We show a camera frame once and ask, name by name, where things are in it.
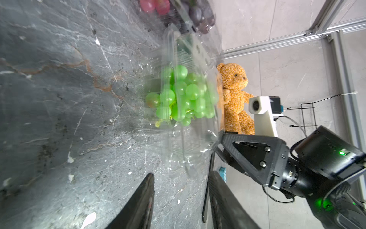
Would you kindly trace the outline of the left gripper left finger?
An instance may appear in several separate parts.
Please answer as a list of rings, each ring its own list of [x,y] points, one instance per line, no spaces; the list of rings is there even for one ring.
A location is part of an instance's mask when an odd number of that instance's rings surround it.
[[[106,228],[149,229],[152,223],[154,194],[154,174],[149,173]]]

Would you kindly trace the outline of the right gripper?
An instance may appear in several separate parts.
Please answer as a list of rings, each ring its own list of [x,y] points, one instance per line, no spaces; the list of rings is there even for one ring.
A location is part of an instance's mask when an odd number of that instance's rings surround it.
[[[279,190],[287,199],[318,199],[326,194],[326,177],[288,158],[289,147],[278,137],[225,132],[214,152],[227,165],[263,187]]]

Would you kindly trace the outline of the green grape bunch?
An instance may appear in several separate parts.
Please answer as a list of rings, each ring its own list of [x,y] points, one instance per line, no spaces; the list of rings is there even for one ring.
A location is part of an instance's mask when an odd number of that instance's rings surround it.
[[[163,123],[187,127],[192,120],[214,118],[218,91],[206,77],[189,71],[184,65],[163,67],[156,89],[145,96],[146,105],[155,111],[156,128]]]

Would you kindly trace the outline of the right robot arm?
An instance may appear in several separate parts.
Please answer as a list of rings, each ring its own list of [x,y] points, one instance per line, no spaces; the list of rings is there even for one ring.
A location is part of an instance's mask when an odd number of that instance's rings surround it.
[[[366,171],[366,154],[324,126],[288,147],[274,136],[224,133],[220,157],[286,203],[305,198],[327,229],[363,229],[365,206],[350,194]]]

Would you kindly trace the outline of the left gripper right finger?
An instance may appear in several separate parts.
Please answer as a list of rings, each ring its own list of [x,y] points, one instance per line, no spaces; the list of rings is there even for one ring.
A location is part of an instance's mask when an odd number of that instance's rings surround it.
[[[215,229],[258,229],[217,171],[208,178],[209,197]]]

